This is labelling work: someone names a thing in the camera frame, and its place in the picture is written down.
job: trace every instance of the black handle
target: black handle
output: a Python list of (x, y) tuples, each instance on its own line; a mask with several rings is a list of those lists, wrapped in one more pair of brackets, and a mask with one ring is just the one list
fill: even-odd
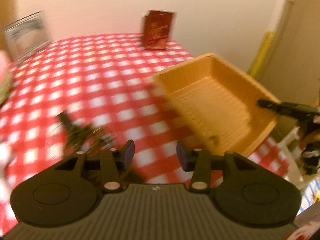
[(197, 152), (198, 159), (189, 190), (193, 192), (206, 192), (210, 189), (211, 184), (211, 153), (201, 149)]
[[(320, 124), (313, 122), (314, 118), (320, 115), (316, 108), (289, 102), (278, 104), (264, 99), (259, 99), (257, 105), (278, 114), (297, 119), (301, 123), (305, 136), (320, 129)], [(320, 149), (320, 141), (308, 144), (304, 152), (312, 152), (318, 149)]]
[(123, 189), (112, 150), (100, 153), (101, 187), (105, 192), (118, 192)]
[(64, 127), (66, 128), (66, 130), (70, 131), (74, 124), (72, 123), (72, 121), (68, 117), (66, 111), (63, 111), (60, 114), (58, 114), (58, 117), (60, 118), (60, 120), (61, 120), (62, 124), (64, 125)]

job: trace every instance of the black tool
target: black tool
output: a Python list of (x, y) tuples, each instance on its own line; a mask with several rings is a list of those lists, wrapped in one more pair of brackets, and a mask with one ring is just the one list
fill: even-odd
[[(10, 199), (19, 223), (3, 239), (283, 240), (297, 229), (298, 189), (239, 154), (213, 156), (178, 142), (183, 170), (193, 171), (189, 189), (123, 189), (117, 171), (133, 153), (133, 141), (96, 156), (74, 153), (22, 182)], [(97, 186), (86, 177), (91, 169), (100, 170)], [(217, 188), (210, 188), (211, 170), (223, 171)]]
[(67, 132), (65, 149), (71, 147), (73, 152), (81, 151), (85, 142), (90, 138), (93, 143), (92, 147), (90, 147), (89, 155), (113, 145), (112, 137), (109, 134), (106, 134), (102, 127), (93, 127), (91, 124), (81, 127), (71, 121), (66, 111), (58, 114), (57, 117), (61, 120)]
[[(258, 106), (270, 109), (278, 114), (286, 115), (298, 120), (301, 124), (305, 135), (320, 129), (320, 124), (314, 123), (314, 120), (320, 116), (316, 108), (310, 106), (295, 104), (295, 103), (275, 103), (269, 100), (260, 99), (257, 101)], [(310, 143), (302, 152), (302, 159), (304, 161), (304, 168), (307, 174), (316, 174), (319, 168), (320, 156), (304, 157), (303, 154), (313, 152), (320, 149), (320, 141)]]

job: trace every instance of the orange tray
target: orange tray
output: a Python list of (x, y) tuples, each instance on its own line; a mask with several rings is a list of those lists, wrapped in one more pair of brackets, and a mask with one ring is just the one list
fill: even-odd
[(215, 155), (249, 156), (276, 125), (260, 98), (279, 100), (253, 78), (215, 54), (154, 74), (155, 84)]

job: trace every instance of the framed picture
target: framed picture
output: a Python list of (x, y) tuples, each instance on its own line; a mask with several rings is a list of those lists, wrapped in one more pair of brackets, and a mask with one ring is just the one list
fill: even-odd
[(5, 26), (4, 36), (17, 65), (50, 43), (42, 12), (36, 12)]

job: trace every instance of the table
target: table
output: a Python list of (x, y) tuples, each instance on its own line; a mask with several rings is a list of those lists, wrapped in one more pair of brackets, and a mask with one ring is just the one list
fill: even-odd
[[(0, 109), (0, 136), (16, 158), (6, 175), (14, 187), (62, 157), (61, 127), (55, 116), (67, 110), (80, 123), (106, 126), (119, 145), (133, 139), (133, 168), (147, 183), (188, 184), (175, 155), (183, 139), (199, 142), (183, 119), (153, 86), (151, 74), (191, 59), (176, 42), (167, 50), (144, 50), (140, 34), (76, 37), (50, 44), (23, 65), (11, 66), (14, 90)], [(283, 176), (288, 163), (268, 137), (249, 157)], [(212, 173), (212, 185), (222, 181)], [(0, 235), (16, 220), (9, 203), (0, 205)]]

